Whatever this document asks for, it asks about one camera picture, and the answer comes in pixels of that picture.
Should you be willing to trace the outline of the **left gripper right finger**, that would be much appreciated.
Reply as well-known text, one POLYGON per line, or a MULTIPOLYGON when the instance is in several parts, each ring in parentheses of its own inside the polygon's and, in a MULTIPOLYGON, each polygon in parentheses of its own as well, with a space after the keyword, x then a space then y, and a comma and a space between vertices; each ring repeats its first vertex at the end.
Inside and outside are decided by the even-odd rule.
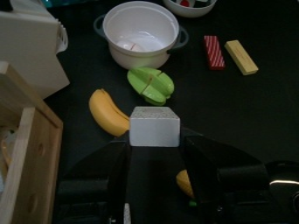
POLYGON ((201 224, 273 224, 264 164, 243 150, 181 129, 180 153, 201 224))

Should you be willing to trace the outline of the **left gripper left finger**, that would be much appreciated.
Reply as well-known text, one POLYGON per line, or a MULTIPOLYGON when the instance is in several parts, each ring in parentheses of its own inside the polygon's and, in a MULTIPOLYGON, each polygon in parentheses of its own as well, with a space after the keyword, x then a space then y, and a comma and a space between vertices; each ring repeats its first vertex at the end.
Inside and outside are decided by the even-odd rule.
POLYGON ((124 224, 128 132, 85 156, 60 180, 53 224, 124 224))

